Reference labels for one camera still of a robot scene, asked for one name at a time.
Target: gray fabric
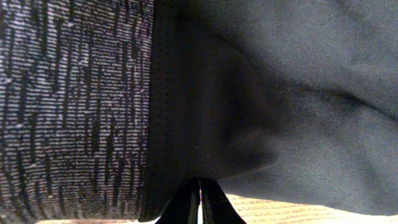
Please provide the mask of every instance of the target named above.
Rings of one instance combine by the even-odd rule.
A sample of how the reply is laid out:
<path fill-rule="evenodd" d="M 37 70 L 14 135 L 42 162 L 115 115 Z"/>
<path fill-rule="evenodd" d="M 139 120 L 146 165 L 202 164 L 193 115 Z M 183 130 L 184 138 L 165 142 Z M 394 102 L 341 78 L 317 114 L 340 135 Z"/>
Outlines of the gray fabric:
<path fill-rule="evenodd" d="M 0 223 L 138 218 L 154 2 L 0 10 Z"/>

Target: striped fabric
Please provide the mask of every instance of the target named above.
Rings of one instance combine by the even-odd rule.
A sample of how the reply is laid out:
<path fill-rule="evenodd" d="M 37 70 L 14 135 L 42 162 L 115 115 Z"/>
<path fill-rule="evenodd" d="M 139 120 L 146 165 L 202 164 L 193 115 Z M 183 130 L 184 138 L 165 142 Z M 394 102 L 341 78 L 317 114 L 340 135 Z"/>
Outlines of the striped fabric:
<path fill-rule="evenodd" d="M 153 0 L 0 0 L 0 223 L 137 219 Z"/>

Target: wood grain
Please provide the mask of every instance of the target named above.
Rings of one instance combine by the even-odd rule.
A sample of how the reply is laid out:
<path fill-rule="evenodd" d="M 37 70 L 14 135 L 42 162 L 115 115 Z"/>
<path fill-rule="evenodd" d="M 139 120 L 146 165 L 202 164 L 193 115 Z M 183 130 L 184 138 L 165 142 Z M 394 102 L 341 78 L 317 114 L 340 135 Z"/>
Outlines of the wood grain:
<path fill-rule="evenodd" d="M 391 217 L 359 215 L 319 205 L 273 202 L 227 195 L 235 210 L 247 223 L 255 224 L 375 224 L 398 223 L 398 215 Z M 124 220 L 61 220 L 40 224 L 133 224 Z"/>

